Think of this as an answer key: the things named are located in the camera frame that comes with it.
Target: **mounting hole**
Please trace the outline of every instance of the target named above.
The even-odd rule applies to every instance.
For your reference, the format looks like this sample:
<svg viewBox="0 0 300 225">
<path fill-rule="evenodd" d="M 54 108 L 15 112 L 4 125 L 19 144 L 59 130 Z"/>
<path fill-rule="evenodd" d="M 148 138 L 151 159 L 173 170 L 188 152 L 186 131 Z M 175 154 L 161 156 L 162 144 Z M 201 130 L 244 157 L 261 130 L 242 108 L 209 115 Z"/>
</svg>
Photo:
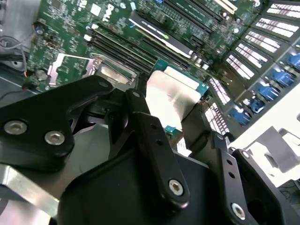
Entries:
<svg viewBox="0 0 300 225">
<path fill-rule="evenodd" d="M 231 178 L 235 178 L 235 175 L 232 172 L 229 172 L 229 176 L 231 176 Z"/>
<path fill-rule="evenodd" d="M 23 63 L 22 62 L 17 62 L 17 61 L 12 61 L 11 65 L 16 68 L 16 69 L 21 69 L 23 67 Z"/>
<path fill-rule="evenodd" d="M 105 87 L 105 88 L 107 88 L 107 87 L 108 87 L 108 84 L 107 84 L 107 83 L 104 83 L 104 82 L 99 82 L 99 84 L 100 84 L 102 87 Z"/>
<path fill-rule="evenodd" d="M 164 143 L 161 141 L 161 140 L 156 140 L 156 143 L 159 145 L 159 146 L 163 146 Z"/>
<path fill-rule="evenodd" d="M 154 124 L 151 124 L 150 126 L 155 130 L 157 129 L 157 126 L 155 126 Z"/>
<path fill-rule="evenodd" d="M 139 97 L 140 95 L 136 92 L 132 92 L 134 96 Z"/>
</svg>

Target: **white label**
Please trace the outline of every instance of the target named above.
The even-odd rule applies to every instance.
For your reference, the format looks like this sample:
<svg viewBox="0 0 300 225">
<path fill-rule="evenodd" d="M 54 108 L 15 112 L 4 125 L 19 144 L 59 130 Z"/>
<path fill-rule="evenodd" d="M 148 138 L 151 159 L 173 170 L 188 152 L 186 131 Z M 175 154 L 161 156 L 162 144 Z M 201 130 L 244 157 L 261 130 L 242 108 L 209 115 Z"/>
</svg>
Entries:
<svg viewBox="0 0 300 225">
<path fill-rule="evenodd" d="M 92 37 L 91 37 L 90 35 L 85 34 L 85 35 L 83 36 L 83 39 L 86 40 L 86 41 L 91 41 L 91 40 L 92 40 Z"/>
<path fill-rule="evenodd" d="M 79 7 L 80 8 L 85 8 L 87 4 L 88 4 L 87 0 L 80 0 Z"/>
<path fill-rule="evenodd" d="M 120 3 L 120 7 L 121 7 L 121 8 L 126 8 L 126 4 L 125 4 L 124 2 L 121 2 L 121 3 Z"/>
<path fill-rule="evenodd" d="M 112 14 L 113 10 L 114 10 L 114 6 L 111 5 L 111 4 L 108 4 L 107 10 L 105 11 L 105 14 L 104 14 L 104 16 L 102 18 L 102 21 L 108 22 L 109 19 L 111 18 L 111 14 Z"/>
<path fill-rule="evenodd" d="M 209 65 L 207 65 L 207 64 L 204 64 L 203 66 L 202 66 L 202 69 L 204 69 L 204 70 L 207 70 L 209 68 Z"/>
<path fill-rule="evenodd" d="M 92 14 L 94 14 L 95 16 L 99 16 L 100 11 L 101 11 L 101 7 L 97 6 L 96 4 L 93 4 L 93 5 L 92 5 L 92 8 L 91 8 L 91 10 L 90 10 L 90 12 L 91 12 Z"/>
<path fill-rule="evenodd" d="M 134 3 L 134 2 L 131 2 L 131 3 L 130 3 L 130 6 L 131 6 L 132 11 L 136 10 L 136 6 L 135 6 L 135 3 Z"/>
<path fill-rule="evenodd" d="M 97 24 L 93 23 L 91 28 L 92 28 L 93 30 L 96 30 L 96 29 L 99 28 L 99 26 L 98 26 Z"/>
</svg>

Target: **capacitor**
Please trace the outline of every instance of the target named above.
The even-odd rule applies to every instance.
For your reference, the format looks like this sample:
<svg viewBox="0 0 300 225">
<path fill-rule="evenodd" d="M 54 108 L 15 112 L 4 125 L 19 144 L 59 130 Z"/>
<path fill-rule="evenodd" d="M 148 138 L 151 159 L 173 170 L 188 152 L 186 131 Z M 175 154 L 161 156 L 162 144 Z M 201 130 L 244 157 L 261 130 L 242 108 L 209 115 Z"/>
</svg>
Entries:
<svg viewBox="0 0 300 225">
<path fill-rule="evenodd" d="M 241 22 L 240 18 L 235 18 L 234 20 L 235 20 L 236 23 L 240 23 Z"/>
<path fill-rule="evenodd" d="M 192 55 L 192 61 L 195 61 L 196 59 L 197 59 L 197 55 L 194 53 L 193 55 Z"/>
<path fill-rule="evenodd" d="M 197 60 L 196 60 L 196 63 L 197 64 L 200 64 L 202 62 L 202 59 L 200 59 L 200 58 L 198 58 Z"/>
<path fill-rule="evenodd" d="M 36 71 L 36 77 L 39 81 L 45 81 L 48 78 L 48 75 L 46 74 L 45 71 L 39 69 Z"/>
<path fill-rule="evenodd" d="M 234 29 L 233 29 L 233 32 L 234 32 L 235 34 L 237 34 L 239 31 L 240 31 L 239 28 L 234 28 Z"/>
<path fill-rule="evenodd" d="M 228 16 L 225 17 L 225 20 L 226 20 L 228 23 L 231 23 L 231 22 L 233 21 L 233 18 L 232 18 L 230 15 L 228 15 Z"/>
<path fill-rule="evenodd" d="M 42 24 L 41 22 L 35 22 L 35 23 L 33 23 L 32 26 L 33 26 L 34 31 L 39 35 L 42 35 L 45 31 L 45 25 Z"/>
</svg>

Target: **cable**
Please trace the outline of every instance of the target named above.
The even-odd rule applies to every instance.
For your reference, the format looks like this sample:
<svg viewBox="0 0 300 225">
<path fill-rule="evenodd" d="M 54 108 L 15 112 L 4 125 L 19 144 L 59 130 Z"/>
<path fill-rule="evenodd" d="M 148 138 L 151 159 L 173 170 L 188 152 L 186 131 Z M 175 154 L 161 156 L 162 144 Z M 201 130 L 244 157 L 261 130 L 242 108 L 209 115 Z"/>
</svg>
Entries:
<svg viewBox="0 0 300 225">
<path fill-rule="evenodd" d="M 32 32 L 30 35 L 28 35 L 28 36 L 27 36 L 26 38 L 24 38 L 22 41 L 18 41 L 17 39 L 15 39 L 14 37 L 11 37 L 11 36 L 2 36 L 2 37 L 0 37 L 0 45 L 1 45 L 2 48 L 6 49 L 6 50 L 15 49 L 16 47 L 19 47 L 19 46 L 23 45 L 23 43 L 24 43 L 28 38 L 30 38 L 30 37 L 33 36 L 33 35 L 34 35 L 34 32 Z M 6 47 L 6 46 L 4 46 L 4 45 L 1 43 L 1 41 L 2 41 L 3 39 L 5 39 L 5 38 L 10 38 L 10 39 L 16 41 L 18 44 L 14 45 L 14 46 L 12 46 L 12 47 Z"/>
<path fill-rule="evenodd" d="M 24 50 L 23 50 L 23 46 L 22 44 L 30 37 L 32 37 L 34 35 L 34 32 L 31 33 L 30 35 L 28 35 L 26 38 L 24 38 L 22 41 L 18 41 L 17 39 L 15 39 L 14 37 L 11 37 L 11 36 L 2 36 L 0 37 L 0 46 L 2 48 L 4 48 L 5 50 L 12 50 L 12 49 L 15 49 L 17 47 L 20 47 L 20 51 L 21 51 L 21 55 L 22 55 L 22 59 L 23 59 L 23 66 L 24 66 L 24 75 L 25 77 L 27 77 L 27 61 L 26 61 L 26 56 L 25 56 L 25 53 L 24 53 Z M 6 47 L 2 44 L 2 41 L 4 39 L 10 39 L 12 41 L 15 41 L 17 42 L 18 44 L 12 46 L 12 47 Z"/>
<path fill-rule="evenodd" d="M 16 90 L 16 91 L 10 91 L 10 92 L 7 92 L 7 93 L 5 93 L 4 95 L 2 95 L 2 96 L 0 97 L 0 101 L 2 101 L 7 95 L 20 93 L 20 92 L 23 92 L 23 91 L 24 91 L 24 90 Z"/>
</svg>

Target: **green circuit board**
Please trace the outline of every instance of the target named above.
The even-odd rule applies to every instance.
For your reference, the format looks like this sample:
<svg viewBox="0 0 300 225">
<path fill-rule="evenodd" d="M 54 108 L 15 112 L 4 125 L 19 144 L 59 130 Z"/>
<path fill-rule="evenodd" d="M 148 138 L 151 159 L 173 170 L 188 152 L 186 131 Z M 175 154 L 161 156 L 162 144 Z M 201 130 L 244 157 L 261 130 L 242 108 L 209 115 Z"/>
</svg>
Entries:
<svg viewBox="0 0 300 225">
<path fill-rule="evenodd" d="M 59 53 L 87 58 L 99 53 L 138 73 L 150 72 L 156 61 L 163 59 L 201 81 L 207 71 L 167 49 L 129 17 L 138 11 L 211 65 L 222 59 L 259 11 L 250 0 L 232 3 L 238 7 L 240 21 L 222 19 L 221 7 L 213 0 L 41 0 L 37 21 L 45 28 L 32 39 L 28 70 L 47 71 Z M 66 58 L 57 70 L 57 85 L 80 79 L 86 64 L 86 60 Z M 28 79 L 41 91 L 49 88 L 48 81 L 39 81 L 32 74 Z"/>
</svg>

